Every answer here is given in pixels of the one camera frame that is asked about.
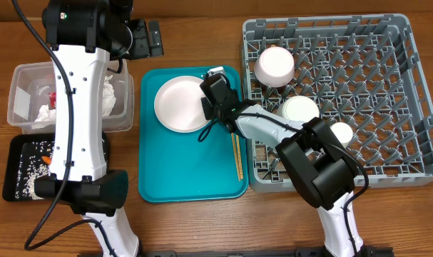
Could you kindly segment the wooden chopstick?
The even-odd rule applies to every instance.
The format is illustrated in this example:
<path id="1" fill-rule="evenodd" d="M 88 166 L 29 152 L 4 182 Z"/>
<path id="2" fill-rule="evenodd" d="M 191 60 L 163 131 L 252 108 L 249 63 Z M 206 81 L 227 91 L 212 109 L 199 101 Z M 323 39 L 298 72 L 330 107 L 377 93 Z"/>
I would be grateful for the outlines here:
<path id="1" fill-rule="evenodd" d="M 239 174 L 239 181 L 243 180 L 243 162 L 241 157 L 241 149 L 240 149 L 240 138 L 238 135 L 235 135 L 235 144 L 236 144 L 236 152 L 238 155 L 238 174 Z"/>
<path id="2" fill-rule="evenodd" d="M 232 146 L 233 146 L 233 154 L 234 154 L 234 159 L 235 159 L 235 167 L 236 167 L 236 171 L 237 171 L 238 181 L 241 181 L 240 167 L 239 167 L 239 163 L 238 163 L 238 152 L 237 152 L 237 147 L 235 145 L 235 136 L 233 133 L 231 134 L 231 141 L 232 141 Z"/>

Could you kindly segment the large white plate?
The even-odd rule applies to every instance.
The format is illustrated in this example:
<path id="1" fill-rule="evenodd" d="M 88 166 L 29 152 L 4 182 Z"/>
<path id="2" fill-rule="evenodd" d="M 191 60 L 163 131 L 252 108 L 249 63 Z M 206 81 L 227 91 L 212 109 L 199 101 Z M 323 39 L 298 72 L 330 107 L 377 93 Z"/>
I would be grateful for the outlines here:
<path id="1" fill-rule="evenodd" d="M 157 119 L 169 130 L 190 133 L 205 127 L 200 89 L 203 80 L 195 76 L 177 76 L 166 81 L 158 90 L 154 111 Z"/>

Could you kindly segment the white paper napkin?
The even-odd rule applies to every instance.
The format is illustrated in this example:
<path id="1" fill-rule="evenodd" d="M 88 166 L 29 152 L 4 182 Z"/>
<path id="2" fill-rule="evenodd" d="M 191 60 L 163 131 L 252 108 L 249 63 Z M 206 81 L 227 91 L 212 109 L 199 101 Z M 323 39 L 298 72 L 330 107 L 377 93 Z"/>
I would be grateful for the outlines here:
<path id="1" fill-rule="evenodd" d="M 106 76 L 103 85 L 103 98 L 102 98 L 102 116 L 109 116 L 116 104 L 116 97 L 114 89 L 110 80 L 112 75 Z"/>

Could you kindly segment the small white bowl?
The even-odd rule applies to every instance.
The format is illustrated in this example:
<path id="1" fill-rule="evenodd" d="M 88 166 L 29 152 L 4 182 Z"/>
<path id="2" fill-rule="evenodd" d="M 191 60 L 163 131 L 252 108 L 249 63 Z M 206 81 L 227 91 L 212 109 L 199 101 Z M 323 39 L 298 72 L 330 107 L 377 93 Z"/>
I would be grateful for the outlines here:
<path id="1" fill-rule="evenodd" d="M 255 62 L 256 79 L 273 88 L 285 86 L 292 81 L 295 61 L 292 54 L 279 46 L 264 50 Z"/>

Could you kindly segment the large white bowl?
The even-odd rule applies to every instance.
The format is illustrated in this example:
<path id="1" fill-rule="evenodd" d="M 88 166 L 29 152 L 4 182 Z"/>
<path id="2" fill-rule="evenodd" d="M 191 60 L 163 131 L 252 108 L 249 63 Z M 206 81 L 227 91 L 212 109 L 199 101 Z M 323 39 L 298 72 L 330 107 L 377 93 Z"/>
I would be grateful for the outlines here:
<path id="1" fill-rule="evenodd" d="M 306 96 L 293 96 L 285 101 L 276 114 L 291 121 L 308 122 L 320 117 L 317 104 Z"/>

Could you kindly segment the red snack wrapper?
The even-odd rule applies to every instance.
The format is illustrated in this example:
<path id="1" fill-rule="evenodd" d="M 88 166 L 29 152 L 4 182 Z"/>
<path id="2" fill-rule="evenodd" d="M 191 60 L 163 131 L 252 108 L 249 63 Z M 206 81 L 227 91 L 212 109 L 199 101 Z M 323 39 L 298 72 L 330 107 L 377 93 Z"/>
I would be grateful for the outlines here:
<path id="1" fill-rule="evenodd" d="M 52 109 L 56 108 L 56 92 L 51 92 L 49 94 L 50 106 Z"/>

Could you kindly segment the white tissue paper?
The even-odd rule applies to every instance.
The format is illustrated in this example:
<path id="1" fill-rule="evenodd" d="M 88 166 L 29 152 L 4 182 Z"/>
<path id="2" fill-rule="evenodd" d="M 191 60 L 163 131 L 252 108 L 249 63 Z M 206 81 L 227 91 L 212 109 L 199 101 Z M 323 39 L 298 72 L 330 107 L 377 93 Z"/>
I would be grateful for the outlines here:
<path id="1" fill-rule="evenodd" d="M 42 105 L 39 109 L 38 116 L 35 122 L 42 121 L 55 121 L 56 120 L 56 109 L 50 109 L 48 105 Z"/>

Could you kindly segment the white cup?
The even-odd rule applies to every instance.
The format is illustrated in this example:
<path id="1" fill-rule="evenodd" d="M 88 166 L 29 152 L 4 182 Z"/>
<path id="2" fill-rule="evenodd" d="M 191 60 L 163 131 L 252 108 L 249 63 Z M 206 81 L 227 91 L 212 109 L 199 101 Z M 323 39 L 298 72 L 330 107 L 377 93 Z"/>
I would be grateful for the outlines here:
<path id="1" fill-rule="evenodd" d="M 343 148 L 347 148 L 353 138 L 352 128 L 343 122 L 334 123 L 330 128 Z"/>

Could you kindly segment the orange carrot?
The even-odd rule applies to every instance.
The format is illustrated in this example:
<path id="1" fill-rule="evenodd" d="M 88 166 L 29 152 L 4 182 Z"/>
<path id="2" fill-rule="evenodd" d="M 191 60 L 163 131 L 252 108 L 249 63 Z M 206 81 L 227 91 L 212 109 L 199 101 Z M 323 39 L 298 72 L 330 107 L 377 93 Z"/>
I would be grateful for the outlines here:
<path id="1" fill-rule="evenodd" d="M 50 164 L 51 164 L 51 157 L 49 157 L 49 156 L 42 156 L 41 159 L 42 159 L 42 161 L 43 161 L 44 163 L 46 163 L 47 165 L 50 165 Z"/>

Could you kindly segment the white rice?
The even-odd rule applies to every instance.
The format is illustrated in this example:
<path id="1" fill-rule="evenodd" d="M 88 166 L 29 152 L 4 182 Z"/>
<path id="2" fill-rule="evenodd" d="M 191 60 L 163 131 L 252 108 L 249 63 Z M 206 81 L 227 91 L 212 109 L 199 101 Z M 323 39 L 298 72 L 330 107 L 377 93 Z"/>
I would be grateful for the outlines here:
<path id="1" fill-rule="evenodd" d="M 21 148 L 18 174 L 16 175 L 16 190 L 14 198 L 18 201 L 43 200 L 35 193 L 34 182 L 37 178 L 49 175 L 49 165 L 44 163 L 42 156 L 52 158 L 53 141 L 37 141 L 25 143 Z"/>

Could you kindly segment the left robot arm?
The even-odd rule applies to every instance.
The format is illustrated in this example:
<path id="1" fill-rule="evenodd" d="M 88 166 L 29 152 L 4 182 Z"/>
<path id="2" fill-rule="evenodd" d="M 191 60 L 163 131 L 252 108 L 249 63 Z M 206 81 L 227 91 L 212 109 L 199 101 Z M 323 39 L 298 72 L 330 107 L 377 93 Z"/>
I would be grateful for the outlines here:
<path id="1" fill-rule="evenodd" d="M 147 23 L 132 19 L 131 1 L 51 1 L 42 13 L 43 45 L 56 82 L 54 152 L 37 196 L 64 203 L 87 223 L 105 256 L 137 256 L 141 242 L 124 203 L 128 174 L 103 155 L 103 86 L 111 59 L 150 55 Z"/>

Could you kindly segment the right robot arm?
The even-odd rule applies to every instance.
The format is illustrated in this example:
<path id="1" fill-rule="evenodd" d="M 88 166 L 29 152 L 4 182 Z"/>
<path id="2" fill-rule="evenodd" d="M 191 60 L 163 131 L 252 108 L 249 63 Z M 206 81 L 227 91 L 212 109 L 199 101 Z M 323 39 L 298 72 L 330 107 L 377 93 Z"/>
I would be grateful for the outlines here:
<path id="1" fill-rule="evenodd" d="M 212 126 L 259 141 L 275 149 L 295 190 L 317 209 L 325 232 L 329 256 L 366 256 L 367 248 L 357 232 L 352 202 L 355 176 L 365 173 L 362 164 L 348 153 L 321 118 L 291 121 L 266 111 L 253 100 L 240 100 L 225 74 L 208 74 L 200 85 L 205 118 L 200 133 L 205 140 Z"/>

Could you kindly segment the clear plastic waste bin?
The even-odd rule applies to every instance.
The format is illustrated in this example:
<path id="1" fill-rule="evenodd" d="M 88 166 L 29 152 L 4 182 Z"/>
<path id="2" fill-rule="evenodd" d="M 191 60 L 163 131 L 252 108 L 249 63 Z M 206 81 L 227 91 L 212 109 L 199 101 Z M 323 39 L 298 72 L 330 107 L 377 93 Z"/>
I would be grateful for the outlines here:
<path id="1" fill-rule="evenodd" d="M 116 102 L 108 116 L 102 118 L 106 133 L 128 131 L 133 125 L 135 92 L 133 78 L 123 62 L 122 72 L 107 73 L 108 83 L 113 86 Z M 22 64 L 15 68 L 9 92 L 7 121 L 18 126 L 24 134 L 53 133 L 54 120 L 38 121 L 40 108 L 51 108 L 49 94 L 56 91 L 52 62 Z"/>

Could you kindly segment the grey plastic dishwasher rack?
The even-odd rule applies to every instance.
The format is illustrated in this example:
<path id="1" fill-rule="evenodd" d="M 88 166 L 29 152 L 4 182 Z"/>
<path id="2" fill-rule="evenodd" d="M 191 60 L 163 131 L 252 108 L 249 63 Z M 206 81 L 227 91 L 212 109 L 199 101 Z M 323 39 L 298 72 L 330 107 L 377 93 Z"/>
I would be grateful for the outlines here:
<path id="1" fill-rule="evenodd" d="M 271 46 L 295 60 L 291 82 L 271 88 L 254 65 Z M 433 104 L 409 19 L 402 14 L 249 19 L 243 24 L 243 96 L 276 112 L 306 96 L 328 124 L 348 124 L 348 151 L 373 188 L 433 181 Z"/>

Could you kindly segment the teal plastic serving tray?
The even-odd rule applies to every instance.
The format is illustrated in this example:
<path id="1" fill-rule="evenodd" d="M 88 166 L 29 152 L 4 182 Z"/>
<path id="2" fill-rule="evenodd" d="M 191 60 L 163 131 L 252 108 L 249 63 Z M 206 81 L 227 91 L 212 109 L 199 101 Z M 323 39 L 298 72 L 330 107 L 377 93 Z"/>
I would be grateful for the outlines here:
<path id="1" fill-rule="evenodd" d="M 230 134 L 215 125 L 204 142 L 199 132 L 166 128 L 154 111 L 160 87 L 178 76 L 203 78 L 207 66 L 154 69 L 141 81 L 138 190 L 151 203 L 237 198 L 248 188 L 245 139 L 240 140 L 243 175 L 239 176 Z"/>

